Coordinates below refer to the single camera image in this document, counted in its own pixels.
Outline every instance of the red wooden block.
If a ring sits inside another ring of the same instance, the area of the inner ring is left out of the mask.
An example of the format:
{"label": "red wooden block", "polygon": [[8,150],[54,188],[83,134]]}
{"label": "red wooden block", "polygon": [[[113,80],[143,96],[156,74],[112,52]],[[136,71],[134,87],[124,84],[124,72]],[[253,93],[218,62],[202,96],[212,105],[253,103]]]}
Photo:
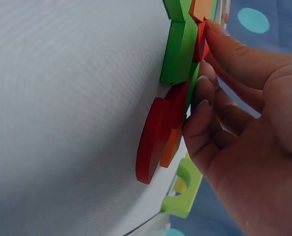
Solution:
{"label": "red wooden block", "polygon": [[205,60],[206,56],[210,53],[210,49],[209,49],[209,46],[207,44],[207,41],[205,40],[205,46],[204,46],[204,51],[203,51],[203,54],[201,56],[201,59],[202,60]]}
{"label": "red wooden block", "polygon": [[150,183],[170,134],[170,102],[157,97],[151,106],[139,142],[136,177],[140,182]]}
{"label": "red wooden block", "polygon": [[197,23],[198,26],[198,34],[193,54],[193,61],[200,62],[204,60],[204,48],[206,41],[206,21],[201,23]]}
{"label": "red wooden block", "polygon": [[189,80],[172,86],[165,97],[170,102],[172,129],[177,129],[183,122],[188,90]]}

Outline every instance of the green wooden block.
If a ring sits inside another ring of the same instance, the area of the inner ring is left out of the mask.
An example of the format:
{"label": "green wooden block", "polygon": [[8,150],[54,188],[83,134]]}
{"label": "green wooden block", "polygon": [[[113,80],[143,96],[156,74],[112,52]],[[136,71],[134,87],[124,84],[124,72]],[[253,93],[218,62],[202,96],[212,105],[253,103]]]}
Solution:
{"label": "green wooden block", "polygon": [[164,0],[169,17],[173,21],[185,22],[192,0]]}
{"label": "green wooden block", "polygon": [[217,0],[213,1],[213,7],[211,8],[211,14],[210,14],[210,19],[212,19],[213,21],[216,18],[216,8],[217,8]]}
{"label": "green wooden block", "polygon": [[160,81],[175,85],[188,79],[198,27],[188,16],[186,22],[172,21]]}
{"label": "green wooden block", "polygon": [[198,71],[199,71],[199,62],[192,62],[191,65],[191,69],[190,69],[190,74],[189,74],[189,91],[187,94],[187,98],[186,98],[186,108],[185,108],[185,112],[188,110],[191,101],[192,101],[192,97],[193,97],[193,93],[194,93],[194,89],[197,83],[197,77],[198,77]]}
{"label": "green wooden block", "polygon": [[166,196],[162,202],[162,211],[181,218],[186,218],[193,206],[203,175],[195,164],[183,158],[177,169],[177,176],[187,185],[187,191],[177,196]]}

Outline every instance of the teal polka dot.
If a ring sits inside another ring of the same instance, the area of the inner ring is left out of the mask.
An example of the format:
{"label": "teal polka dot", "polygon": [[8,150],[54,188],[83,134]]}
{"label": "teal polka dot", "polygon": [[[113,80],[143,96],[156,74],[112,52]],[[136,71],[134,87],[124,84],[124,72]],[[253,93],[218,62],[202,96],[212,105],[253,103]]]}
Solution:
{"label": "teal polka dot", "polygon": [[176,229],[169,229],[166,232],[166,236],[185,236],[181,231],[178,231]]}
{"label": "teal polka dot", "polygon": [[253,33],[265,33],[269,30],[267,17],[252,8],[243,8],[238,12],[238,20],[247,30]]}

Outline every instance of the red circle block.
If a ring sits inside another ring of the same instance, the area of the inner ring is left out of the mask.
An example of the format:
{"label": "red circle block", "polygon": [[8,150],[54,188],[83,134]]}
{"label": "red circle block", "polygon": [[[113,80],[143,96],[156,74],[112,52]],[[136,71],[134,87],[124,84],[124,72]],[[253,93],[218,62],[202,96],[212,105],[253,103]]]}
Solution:
{"label": "red circle block", "polygon": [[165,97],[170,102],[172,129],[177,129],[183,122],[188,90],[189,80],[172,86]]}
{"label": "red circle block", "polygon": [[171,134],[170,102],[155,98],[141,134],[136,160],[136,177],[149,184]]}

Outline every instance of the finger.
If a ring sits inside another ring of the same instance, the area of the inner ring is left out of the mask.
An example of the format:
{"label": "finger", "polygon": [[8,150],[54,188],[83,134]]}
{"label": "finger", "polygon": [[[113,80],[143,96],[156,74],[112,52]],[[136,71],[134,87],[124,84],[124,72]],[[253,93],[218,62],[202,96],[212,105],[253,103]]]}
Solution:
{"label": "finger", "polygon": [[262,91],[255,88],[250,88],[226,73],[216,62],[212,54],[209,54],[206,60],[215,69],[217,75],[250,107],[261,113],[264,108]]}
{"label": "finger", "polygon": [[[206,62],[203,63],[203,67],[201,68],[200,72],[206,75],[210,75],[211,77],[214,77],[213,78],[214,84],[216,84],[216,86],[219,88],[215,72],[213,68],[210,66],[210,64]],[[213,86],[211,80],[206,76],[201,76],[200,82],[198,83],[195,90],[194,98],[196,99],[196,102],[201,102],[203,99],[207,98],[209,104],[212,105],[215,101],[215,90],[216,88]],[[235,140],[235,137],[232,134],[223,130],[214,112],[211,117],[211,122],[208,127],[208,131],[210,139],[219,149],[226,148]]]}
{"label": "finger", "polygon": [[195,110],[197,104],[207,99],[210,104],[214,103],[215,87],[206,76],[200,76],[195,88],[194,98],[192,102],[192,111]]}
{"label": "finger", "polygon": [[228,36],[213,21],[207,21],[206,40],[212,55],[224,71],[254,89],[263,89],[267,79],[291,59],[290,55],[249,48]]}
{"label": "finger", "polygon": [[217,81],[216,72],[214,68],[211,66],[211,64],[205,61],[201,62],[199,65],[198,77],[203,76],[203,75],[208,77],[209,81],[211,81],[214,88],[216,89],[218,88],[219,84]]}
{"label": "finger", "polygon": [[208,126],[212,107],[203,100],[183,125],[183,137],[189,155],[203,174],[208,172],[210,163],[219,149],[210,141]]}
{"label": "finger", "polygon": [[214,108],[221,125],[237,136],[255,120],[251,114],[239,108],[222,88],[216,91]]}

